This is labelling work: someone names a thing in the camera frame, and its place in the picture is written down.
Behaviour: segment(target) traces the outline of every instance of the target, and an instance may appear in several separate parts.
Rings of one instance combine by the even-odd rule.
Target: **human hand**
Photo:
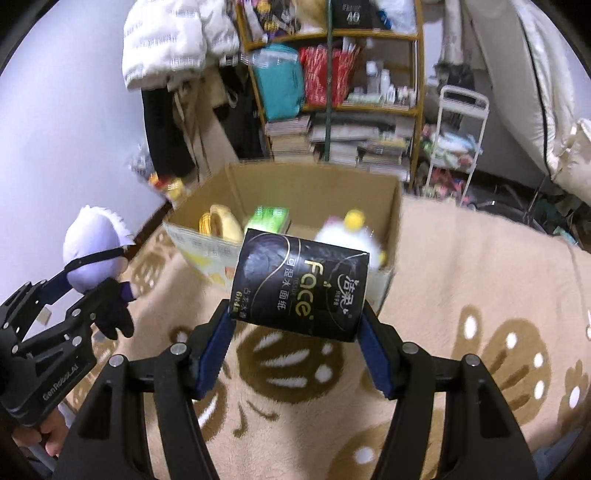
[[[68,435],[66,419],[56,408],[39,425],[39,430],[17,426],[12,432],[12,438],[19,447],[30,447],[41,442],[41,434],[49,434],[45,450],[50,456],[58,455]]]

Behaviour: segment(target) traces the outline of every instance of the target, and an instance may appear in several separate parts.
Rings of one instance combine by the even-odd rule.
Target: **white wall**
[[[60,0],[0,76],[0,301],[63,268],[64,234],[84,205],[137,231],[162,203],[126,166],[145,136],[141,95],[121,75],[133,3]]]
[[[443,4],[424,5],[424,39],[426,76],[435,75],[433,65],[439,60],[443,38]],[[585,72],[570,46],[566,45],[575,92],[575,111],[578,116],[591,118],[591,79]],[[542,172],[503,126],[494,103],[491,81],[486,72],[476,71],[476,90],[491,100],[491,112],[482,142],[483,154],[478,158],[477,170],[481,170],[523,185],[536,188],[545,173]],[[462,130],[476,136],[480,131],[479,122],[464,120]]]

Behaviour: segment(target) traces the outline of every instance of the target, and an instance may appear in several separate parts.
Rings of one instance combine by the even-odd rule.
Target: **white plush toy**
[[[63,259],[71,261],[87,255],[133,245],[131,233],[116,213],[110,210],[86,206],[70,225],[64,240]],[[79,293],[85,294],[107,278],[117,279],[127,268],[128,260],[122,255],[79,267],[67,274],[68,283]],[[121,298],[112,306],[108,319],[97,319],[97,326],[108,338],[115,340],[118,327],[125,336],[133,334],[133,323],[127,304],[139,296],[138,289],[130,282],[120,283]]]

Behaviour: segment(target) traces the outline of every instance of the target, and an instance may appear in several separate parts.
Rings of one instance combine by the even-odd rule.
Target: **tissue package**
[[[249,229],[232,285],[230,316],[352,342],[368,264],[365,252]]]

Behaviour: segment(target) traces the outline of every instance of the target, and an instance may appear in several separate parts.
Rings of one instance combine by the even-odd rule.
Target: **white bedding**
[[[542,171],[549,171],[564,190],[591,205],[591,123],[575,121],[573,82],[558,29],[530,0],[464,0],[464,4],[503,123]],[[532,56],[547,119],[546,158]]]

